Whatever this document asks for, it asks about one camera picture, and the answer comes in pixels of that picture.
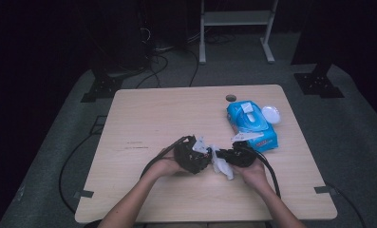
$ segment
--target forearm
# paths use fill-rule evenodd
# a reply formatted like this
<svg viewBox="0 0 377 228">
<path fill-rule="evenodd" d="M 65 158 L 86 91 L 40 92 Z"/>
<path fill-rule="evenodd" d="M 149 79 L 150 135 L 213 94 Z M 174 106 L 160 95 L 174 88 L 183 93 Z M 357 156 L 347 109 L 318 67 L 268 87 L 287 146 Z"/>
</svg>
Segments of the forearm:
<svg viewBox="0 0 377 228">
<path fill-rule="evenodd" d="M 129 228 L 135 220 L 158 177 L 144 175 L 103 218 L 99 228 Z"/>
<path fill-rule="evenodd" d="M 259 192 L 279 228 L 306 227 L 271 189 Z"/>
</svg>

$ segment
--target gray carpet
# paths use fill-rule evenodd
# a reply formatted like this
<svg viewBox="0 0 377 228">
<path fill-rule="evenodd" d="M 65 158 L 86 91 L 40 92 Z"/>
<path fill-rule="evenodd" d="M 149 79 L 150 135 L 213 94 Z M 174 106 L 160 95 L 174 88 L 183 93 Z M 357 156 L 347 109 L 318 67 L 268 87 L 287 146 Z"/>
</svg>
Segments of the gray carpet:
<svg viewBox="0 0 377 228">
<path fill-rule="evenodd" d="M 304 95 L 293 74 L 311 72 L 314 65 L 290 65 L 299 34 L 271 35 L 270 46 L 276 59 L 273 65 L 266 61 L 259 44 L 260 35 L 242 34 L 222 46 L 208 45 L 207 64 L 198 67 L 192 86 L 281 85 L 322 177 L 344 194 L 332 196 L 337 218 L 304 222 L 309 227 L 362 227 L 347 197 L 360 211 L 367 227 L 377 227 L 377 114 L 351 77 L 337 66 L 332 66 L 328 77 L 345 98 Z M 198 56 L 198 44 L 190 49 Z M 196 70 L 194 55 L 173 50 L 162 56 L 167 58 L 168 66 L 158 74 L 160 86 L 188 86 Z M 152 66 L 156 70 L 164 63 L 163 59 L 155 58 Z M 150 74 L 147 70 L 126 79 L 123 88 L 135 88 Z M 61 201 L 58 179 L 66 158 L 89 136 L 96 117 L 107 115 L 111 106 L 111 99 L 81 103 L 93 80 L 93 74 L 87 71 L 69 93 L 0 227 L 83 227 Z M 157 86 L 154 77 L 141 84 L 141 87 Z M 64 197 L 74 209 L 78 204 L 75 193 L 84 187 L 99 139 L 100 135 L 89 137 L 64 169 Z"/>
</svg>

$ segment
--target wooden table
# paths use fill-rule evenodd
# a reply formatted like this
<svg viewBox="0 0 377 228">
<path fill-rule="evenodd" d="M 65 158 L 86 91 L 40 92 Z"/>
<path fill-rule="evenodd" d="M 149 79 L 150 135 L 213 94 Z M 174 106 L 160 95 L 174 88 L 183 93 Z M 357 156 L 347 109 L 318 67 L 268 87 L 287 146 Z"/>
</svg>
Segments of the wooden table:
<svg viewBox="0 0 377 228">
<path fill-rule="evenodd" d="M 265 152 L 277 176 L 283 201 L 300 219 L 334 219 L 336 208 L 288 100 L 279 85 L 238 85 L 123 89 L 116 93 L 89 171 L 75 219 L 102 219 L 138 181 L 142 169 L 164 147 L 182 136 L 231 148 L 235 135 L 226 119 L 226 95 L 274 105 L 282 122 L 274 126 L 279 147 Z M 273 186 L 268 172 L 268 180 Z M 248 221 L 271 219 L 262 199 L 240 176 L 227 180 L 212 165 L 196 175 L 160 179 L 137 222 Z"/>
</svg>

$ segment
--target person's right hand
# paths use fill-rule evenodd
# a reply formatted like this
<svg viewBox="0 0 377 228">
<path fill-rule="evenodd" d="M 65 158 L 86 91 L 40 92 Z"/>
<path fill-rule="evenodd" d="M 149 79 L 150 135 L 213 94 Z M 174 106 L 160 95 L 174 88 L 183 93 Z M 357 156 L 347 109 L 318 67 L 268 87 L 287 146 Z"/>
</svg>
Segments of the person's right hand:
<svg viewBox="0 0 377 228">
<path fill-rule="evenodd" d="M 265 166 L 261 160 L 256 159 L 250 166 L 245 168 L 235 165 L 231 166 L 258 194 L 265 194 L 269 191 L 273 191 L 266 178 Z"/>
</svg>

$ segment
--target black stand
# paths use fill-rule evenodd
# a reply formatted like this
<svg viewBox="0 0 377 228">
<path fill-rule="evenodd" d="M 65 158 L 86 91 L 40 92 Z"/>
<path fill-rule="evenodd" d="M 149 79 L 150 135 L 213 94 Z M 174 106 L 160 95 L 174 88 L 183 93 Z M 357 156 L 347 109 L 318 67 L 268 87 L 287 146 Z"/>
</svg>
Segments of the black stand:
<svg viewBox="0 0 377 228">
<path fill-rule="evenodd" d="M 125 69 L 109 64 L 103 57 L 98 55 L 91 59 L 90 67 L 95 80 L 89 92 L 85 93 L 81 103 L 94 103 L 97 98 L 114 98 L 115 93 L 123 85 L 123 80 L 133 75 Z M 110 77 L 109 73 L 111 71 L 121 74 L 121 76 Z"/>
<path fill-rule="evenodd" d="M 344 98 L 340 89 L 327 77 L 331 63 L 320 63 L 312 73 L 295 73 L 294 77 L 305 95 L 319 95 L 321 98 Z"/>
</svg>

